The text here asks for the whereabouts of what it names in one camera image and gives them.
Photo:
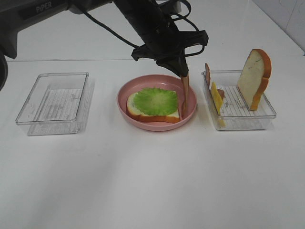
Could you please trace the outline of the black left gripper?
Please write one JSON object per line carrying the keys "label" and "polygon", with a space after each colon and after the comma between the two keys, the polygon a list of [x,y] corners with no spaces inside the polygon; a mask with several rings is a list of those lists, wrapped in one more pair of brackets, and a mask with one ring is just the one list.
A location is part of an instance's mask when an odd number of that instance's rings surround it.
{"label": "black left gripper", "polygon": [[180,31],[176,25],[155,25],[135,23],[133,29],[143,40],[144,45],[134,48],[132,58],[156,60],[158,66],[176,74],[180,78],[188,75],[185,49],[191,46],[207,45],[209,37],[205,30]]}

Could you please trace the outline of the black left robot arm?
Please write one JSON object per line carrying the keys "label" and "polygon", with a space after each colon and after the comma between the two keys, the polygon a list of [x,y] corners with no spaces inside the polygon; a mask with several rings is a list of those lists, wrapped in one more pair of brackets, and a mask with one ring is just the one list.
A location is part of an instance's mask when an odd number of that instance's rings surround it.
{"label": "black left robot arm", "polygon": [[178,1],[167,0],[115,0],[114,4],[137,32],[144,44],[137,46],[118,35],[88,12],[108,4],[107,0],[2,0],[0,2],[0,86],[8,77],[6,57],[17,56],[18,32],[39,23],[64,10],[84,14],[112,35],[133,47],[132,58],[148,58],[156,61],[177,76],[188,75],[185,49],[208,43],[206,31],[199,30],[188,20],[188,15],[179,14]]}

